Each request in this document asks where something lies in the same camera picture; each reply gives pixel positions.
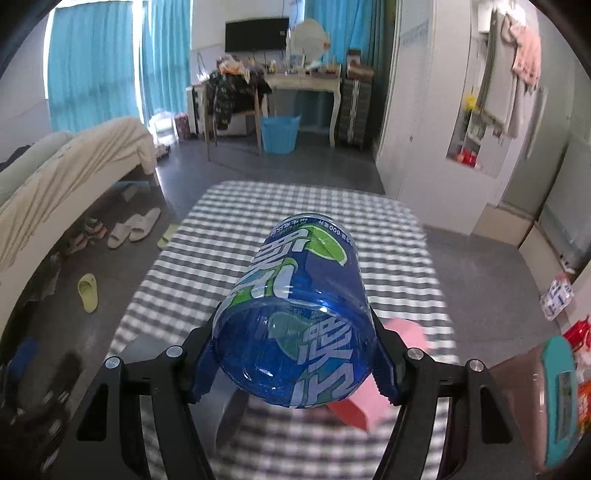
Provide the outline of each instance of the blue plastic bottle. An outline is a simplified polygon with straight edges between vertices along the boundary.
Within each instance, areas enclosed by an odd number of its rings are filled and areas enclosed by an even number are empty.
[[[271,231],[214,317],[222,369],[284,407],[346,398],[370,373],[375,345],[355,244],[315,213]]]

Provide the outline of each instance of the black monitor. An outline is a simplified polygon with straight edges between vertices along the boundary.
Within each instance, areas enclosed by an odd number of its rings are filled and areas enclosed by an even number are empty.
[[[226,52],[285,50],[288,17],[226,23]]]

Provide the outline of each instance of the blue laundry basket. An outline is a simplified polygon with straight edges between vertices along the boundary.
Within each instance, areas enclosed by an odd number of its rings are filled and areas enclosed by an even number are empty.
[[[296,147],[301,116],[270,116],[261,118],[262,144],[265,152],[286,155]]]

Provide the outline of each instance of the white desk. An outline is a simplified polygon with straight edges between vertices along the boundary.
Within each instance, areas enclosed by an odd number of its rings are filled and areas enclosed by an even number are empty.
[[[337,78],[311,77],[309,75],[265,75],[265,80],[272,89],[279,90],[311,90],[313,92],[332,92],[335,97],[333,114],[330,119],[330,146],[335,147],[336,120],[340,107],[340,75]],[[268,115],[267,96],[263,98],[262,114]]]

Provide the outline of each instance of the black and white checkered tablecloth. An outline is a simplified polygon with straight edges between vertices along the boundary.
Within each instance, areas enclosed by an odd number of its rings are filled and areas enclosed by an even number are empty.
[[[234,286],[271,228],[302,212],[344,225],[359,249],[369,302],[382,320],[420,323],[430,354],[456,362],[452,324],[426,237],[411,211],[384,196],[323,187],[227,181],[210,188],[183,221],[135,293],[110,355],[148,333],[182,343]],[[437,476],[447,403],[440,400],[423,478]],[[394,426],[366,434],[327,408],[295,410],[251,397],[233,440],[211,459],[219,479],[372,478]],[[153,478],[165,478],[153,420],[142,412]]]

